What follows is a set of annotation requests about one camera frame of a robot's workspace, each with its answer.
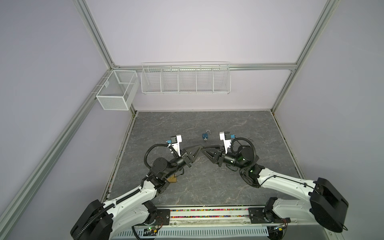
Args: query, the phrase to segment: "white mesh basket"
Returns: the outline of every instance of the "white mesh basket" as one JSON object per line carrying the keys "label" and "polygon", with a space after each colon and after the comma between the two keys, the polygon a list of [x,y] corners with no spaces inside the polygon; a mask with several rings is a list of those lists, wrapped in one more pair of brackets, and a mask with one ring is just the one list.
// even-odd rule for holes
{"label": "white mesh basket", "polygon": [[210,65],[156,66],[143,63],[141,89],[144,94],[164,93],[229,93],[229,63]]}
{"label": "white mesh basket", "polygon": [[129,110],[139,85],[136,71],[113,70],[96,97],[105,110]]}

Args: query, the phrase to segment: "wire basket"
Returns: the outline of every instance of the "wire basket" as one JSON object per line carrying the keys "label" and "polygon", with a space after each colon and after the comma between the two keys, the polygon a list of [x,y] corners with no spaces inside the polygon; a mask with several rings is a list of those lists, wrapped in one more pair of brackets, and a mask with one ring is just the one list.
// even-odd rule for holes
{"label": "wire basket", "polygon": [[167,67],[159,64],[164,63],[143,63],[141,90],[144,94],[231,92],[229,63],[176,63]]}
{"label": "wire basket", "polygon": [[96,97],[104,110],[129,110],[139,85],[136,71],[113,70]]}

